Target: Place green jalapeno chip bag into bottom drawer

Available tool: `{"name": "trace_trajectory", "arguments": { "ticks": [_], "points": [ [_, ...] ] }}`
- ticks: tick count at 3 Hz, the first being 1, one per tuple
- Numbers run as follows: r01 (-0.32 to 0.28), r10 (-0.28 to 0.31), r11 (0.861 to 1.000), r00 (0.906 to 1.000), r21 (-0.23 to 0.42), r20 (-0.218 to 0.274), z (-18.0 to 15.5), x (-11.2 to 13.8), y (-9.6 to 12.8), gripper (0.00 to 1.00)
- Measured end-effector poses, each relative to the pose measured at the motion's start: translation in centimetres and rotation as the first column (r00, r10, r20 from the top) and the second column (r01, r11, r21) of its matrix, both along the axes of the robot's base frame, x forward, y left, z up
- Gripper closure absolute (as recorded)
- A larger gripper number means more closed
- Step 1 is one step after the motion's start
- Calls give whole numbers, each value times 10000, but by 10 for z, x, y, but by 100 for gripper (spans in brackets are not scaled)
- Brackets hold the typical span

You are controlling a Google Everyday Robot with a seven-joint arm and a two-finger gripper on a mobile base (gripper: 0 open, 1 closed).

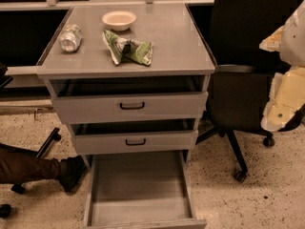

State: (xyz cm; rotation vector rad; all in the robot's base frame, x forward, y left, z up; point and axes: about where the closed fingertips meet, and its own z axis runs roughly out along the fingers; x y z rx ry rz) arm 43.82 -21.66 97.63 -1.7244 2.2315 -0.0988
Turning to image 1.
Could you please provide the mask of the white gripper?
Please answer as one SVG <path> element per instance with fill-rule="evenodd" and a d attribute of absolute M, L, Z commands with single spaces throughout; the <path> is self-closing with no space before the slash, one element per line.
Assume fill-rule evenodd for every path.
<path fill-rule="evenodd" d="M 291 67 L 284 74 L 276 73 L 260 125 L 269 132 L 293 130 L 302 121 L 304 105 L 305 69 Z"/>

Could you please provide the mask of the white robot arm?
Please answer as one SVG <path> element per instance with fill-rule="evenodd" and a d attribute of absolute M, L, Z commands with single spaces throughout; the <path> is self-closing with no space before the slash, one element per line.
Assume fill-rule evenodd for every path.
<path fill-rule="evenodd" d="M 305 1 L 285 24 L 264 39 L 259 48 L 279 52 L 280 59 L 291 68 L 274 75 L 261 127 L 277 132 L 286 127 L 305 104 Z"/>

